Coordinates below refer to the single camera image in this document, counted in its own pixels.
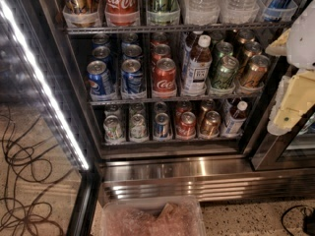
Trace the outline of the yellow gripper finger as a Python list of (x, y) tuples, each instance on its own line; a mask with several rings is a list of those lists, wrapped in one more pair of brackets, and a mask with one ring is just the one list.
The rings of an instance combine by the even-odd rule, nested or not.
[(301, 70), (292, 77), (283, 76), (275, 101), (267, 130), (281, 136), (290, 132), (315, 104), (315, 72)]
[(275, 41), (267, 46), (265, 52), (271, 56), (286, 56), (286, 44), (289, 34), (290, 29), (286, 29)]

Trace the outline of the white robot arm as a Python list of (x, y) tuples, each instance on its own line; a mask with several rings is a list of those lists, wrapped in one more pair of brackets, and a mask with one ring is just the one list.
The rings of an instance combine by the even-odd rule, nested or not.
[(281, 136), (288, 133), (315, 104), (315, 1), (293, 25), (266, 48), (272, 56), (285, 56), (298, 69), (283, 76), (276, 93), (267, 130)]

